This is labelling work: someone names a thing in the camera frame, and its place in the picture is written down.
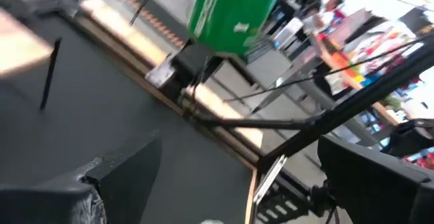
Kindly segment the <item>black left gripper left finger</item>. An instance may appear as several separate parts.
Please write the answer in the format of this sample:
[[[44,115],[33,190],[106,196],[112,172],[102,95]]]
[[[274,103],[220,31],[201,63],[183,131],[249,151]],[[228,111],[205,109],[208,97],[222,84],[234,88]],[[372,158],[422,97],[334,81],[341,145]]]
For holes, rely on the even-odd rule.
[[[0,187],[0,224],[140,224],[161,164],[158,133],[34,187]]]

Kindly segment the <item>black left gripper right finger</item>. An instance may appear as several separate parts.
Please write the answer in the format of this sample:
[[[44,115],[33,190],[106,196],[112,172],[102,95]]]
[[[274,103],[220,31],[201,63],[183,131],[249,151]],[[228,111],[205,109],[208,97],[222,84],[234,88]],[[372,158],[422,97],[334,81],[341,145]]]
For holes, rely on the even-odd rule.
[[[317,154],[353,224],[434,224],[434,170],[332,136]]]

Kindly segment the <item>green Sprite can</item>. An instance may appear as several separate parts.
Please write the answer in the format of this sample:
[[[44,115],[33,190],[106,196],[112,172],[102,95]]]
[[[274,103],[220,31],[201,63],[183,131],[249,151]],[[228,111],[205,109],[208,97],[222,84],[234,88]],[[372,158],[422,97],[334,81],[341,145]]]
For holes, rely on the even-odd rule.
[[[190,0],[187,30],[216,52],[245,54],[277,0]]]

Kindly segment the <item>wooden shelf with black legs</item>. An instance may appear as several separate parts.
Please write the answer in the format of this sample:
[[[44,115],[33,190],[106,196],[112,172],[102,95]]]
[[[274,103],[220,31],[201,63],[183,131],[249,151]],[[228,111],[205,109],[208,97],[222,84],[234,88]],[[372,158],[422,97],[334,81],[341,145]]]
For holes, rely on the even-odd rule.
[[[53,45],[49,45],[0,8],[0,78],[10,77],[47,62],[49,65],[39,105],[41,111],[47,105],[61,43],[59,37]]]

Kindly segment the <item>black box white labels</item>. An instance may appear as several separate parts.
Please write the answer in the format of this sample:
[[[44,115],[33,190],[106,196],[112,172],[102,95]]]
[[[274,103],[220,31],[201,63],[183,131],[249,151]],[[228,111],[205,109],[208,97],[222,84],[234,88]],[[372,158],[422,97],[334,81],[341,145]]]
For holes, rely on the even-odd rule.
[[[278,178],[261,201],[254,204],[250,224],[284,224],[308,215],[311,205],[305,190],[300,191],[297,185]]]

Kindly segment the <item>silver aluminium bar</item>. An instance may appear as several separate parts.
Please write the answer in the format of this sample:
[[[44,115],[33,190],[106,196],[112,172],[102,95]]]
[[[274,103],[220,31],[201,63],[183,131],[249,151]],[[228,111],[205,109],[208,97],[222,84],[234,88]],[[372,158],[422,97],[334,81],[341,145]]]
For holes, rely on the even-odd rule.
[[[274,180],[276,179],[277,175],[280,173],[287,159],[288,157],[286,155],[281,155],[279,158],[277,158],[274,161],[273,165],[265,174],[265,177],[260,181],[260,184],[254,193],[253,203],[255,205],[258,205],[260,201],[263,199],[265,193],[273,184]]]

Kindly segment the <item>colourful printed banner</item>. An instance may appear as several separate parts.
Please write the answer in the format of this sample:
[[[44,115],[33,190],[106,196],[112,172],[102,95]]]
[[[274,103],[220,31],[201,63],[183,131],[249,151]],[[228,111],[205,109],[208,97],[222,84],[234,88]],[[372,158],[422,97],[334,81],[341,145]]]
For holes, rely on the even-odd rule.
[[[342,35],[348,33],[348,29],[338,29],[328,34],[322,33],[319,36],[339,67],[347,67],[382,53],[386,55],[326,77],[333,95],[351,87],[344,80],[342,74],[346,73],[361,86],[366,86],[387,72],[385,68],[380,67],[382,64],[406,50],[405,48],[395,50],[395,48],[422,37],[426,32],[411,29],[403,22],[396,20],[383,22],[363,32],[352,41],[342,39]]]

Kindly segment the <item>person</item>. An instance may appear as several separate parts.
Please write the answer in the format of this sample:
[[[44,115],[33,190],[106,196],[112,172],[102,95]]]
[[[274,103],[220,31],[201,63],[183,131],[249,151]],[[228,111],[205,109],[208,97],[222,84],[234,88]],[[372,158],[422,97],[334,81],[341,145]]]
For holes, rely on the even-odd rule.
[[[324,32],[332,23],[335,11],[345,0],[328,0],[319,7],[308,11],[303,21],[303,29],[308,33]]]

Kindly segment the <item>black hazard-edged floor mat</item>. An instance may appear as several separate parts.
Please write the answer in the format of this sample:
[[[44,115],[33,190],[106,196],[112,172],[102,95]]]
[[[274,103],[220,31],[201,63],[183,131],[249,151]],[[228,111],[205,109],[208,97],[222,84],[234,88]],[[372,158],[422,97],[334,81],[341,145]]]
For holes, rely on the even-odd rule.
[[[136,12],[144,0],[126,0]],[[185,26],[154,0],[148,0],[137,15],[137,20],[149,26],[174,47],[182,48],[189,40]]]

